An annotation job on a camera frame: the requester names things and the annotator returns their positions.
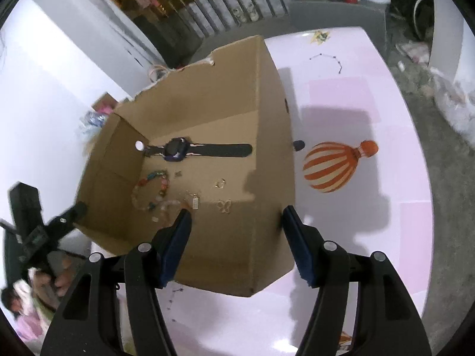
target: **metal bolt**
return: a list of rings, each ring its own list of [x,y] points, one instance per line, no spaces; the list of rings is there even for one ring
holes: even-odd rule
[[[145,148],[145,146],[144,146],[144,144],[143,144],[141,141],[137,140],[137,141],[135,142],[135,148],[136,148],[137,150],[139,150],[139,151],[143,151],[144,148]]]
[[[374,252],[374,259],[381,263],[386,259],[386,255],[383,252]]]
[[[325,241],[324,242],[324,248],[326,250],[328,250],[329,252],[333,252],[333,251],[336,250],[337,246],[336,246],[335,242],[333,242],[333,241]]]
[[[89,256],[89,260],[92,262],[92,263],[96,263],[97,261],[99,261],[102,257],[102,254],[101,253],[92,253],[90,256]]]
[[[139,252],[146,253],[151,249],[151,244],[148,242],[144,242],[143,244],[139,245]]]

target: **gray table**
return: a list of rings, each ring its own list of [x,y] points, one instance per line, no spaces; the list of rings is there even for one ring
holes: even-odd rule
[[[389,4],[360,0],[357,4],[328,0],[292,0],[290,19],[300,31],[359,26],[385,59],[388,51],[386,17]]]

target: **smartwatch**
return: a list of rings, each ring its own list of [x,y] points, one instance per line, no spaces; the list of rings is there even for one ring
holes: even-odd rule
[[[252,154],[252,146],[247,143],[215,145],[194,144],[186,138],[173,138],[165,146],[146,146],[137,140],[135,147],[146,157],[160,156],[168,162],[180,162],[189,156],[245,158]]]

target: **beaded bracelet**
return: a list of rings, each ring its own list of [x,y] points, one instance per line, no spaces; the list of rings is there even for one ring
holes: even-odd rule
[[[160,191],[158,191],[158,195],[154,198],[153,201],[149,202],[147,206],[140,207],[137,201],[137,194],[139,193],[139,189],[141,187],[144,187],[147,183],[149,183],[151,180],[155,178],[160,178],[161,180],[161,186],[160,186]],[[142,178],[134,187],[132,190],[131,198],[132,198],[132,204],[137,210],[143,210],[143,211],[152,211],[157,205],[163,201],[163,198],[165,198],[165,195],[167,195],[167,189],[170,185],[170,182],[168,181],[168,173],[166,170],[159,170],[159,171],[152,171],[150,174],[148,174],[145,178]]]

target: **hot air balloon print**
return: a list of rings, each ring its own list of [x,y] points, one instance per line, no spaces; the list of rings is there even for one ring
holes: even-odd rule
[[[378,149],[373,140],[364,140],[356,148],[337,142],[319,143],[305,157],[303,175],[312,188],[331,193],[348,183],[361,157],[372,157]]]

